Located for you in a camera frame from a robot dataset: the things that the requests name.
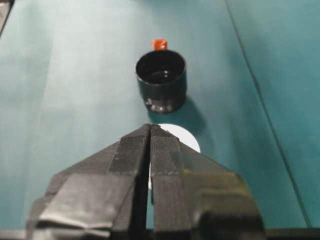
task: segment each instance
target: teal surface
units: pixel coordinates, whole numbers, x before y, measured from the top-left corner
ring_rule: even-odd
[[[259,51],[268,43],[263,48],[256,40],[243,39],[265,103],[223,0],[16,1],[0,38],[0,228],[23,228],[32,202],[44,193],[53,174],[144,123],[187,128],[205,155],[244,177],[267,227],[306,227],[304,207],[316,206],[311,205],[313,196],[320,194],[314,151],[319,115],[313,102],[317,96],[312,96],[319,77],[312,59],[318,56],[311,52],[313,58],[307,58],[303,38],[296,40],[301,49],[293,53],[279,42],[287,47],[293,41],[294,46],[292,36],[299,33],[290,18],[307,24],[311,13],[301,20],[294,10],[284,11],[279,21],[282,25],[287,21],[287,32],[277,39],[266,30],[268,21],[275,19],[270,13],[263,17],[258,10],[277,12],[285,3],[300,3],[242,2],[246,5],[229,2],[239,35],[255,39],[263,27],[266,36],[261,38],[275,43],[266,55]],[[246,18],[248,9],[257,11],[261,25],[254,25],[250,15]],[[134,75],[137,59],[150,51],[151,39],[158,37],[166,38],[169,48],[187,62],[188,99],[168,115],[147,112]],[[252,46],[256,50],[250,54]],[[300,55],[294,60],[290,54],[295,53]],[[306,62],[299,61],[301,56]],[[293,92],[292,75],[296,76]],[[305,159],[309,151],[313,158]],[[306,176],[303,168],[311,168],[311,173]],[[295,182],[299,189],[305,188],[305,194],[302,189],[295,191]],[[317,191],[312,196],[308,196],[310,184],[313,193]],[[316,215],[312,218],[307,212],[307,217],[312,226],[320,225]]]
[[[229,1],[310,227],[320,226],[320,1]]]

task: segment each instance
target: black cylindrical container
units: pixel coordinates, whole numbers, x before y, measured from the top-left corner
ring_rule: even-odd
[[[139,59],[135,73],[144,104],[152,112],[171,113],[184,104],[186,62],[177,52],[151,51]]]

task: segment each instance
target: red object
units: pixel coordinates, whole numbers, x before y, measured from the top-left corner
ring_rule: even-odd
[[[152,40],[152,49],[154,51],[167,50],[168,42],[164,38],[157,38]]]

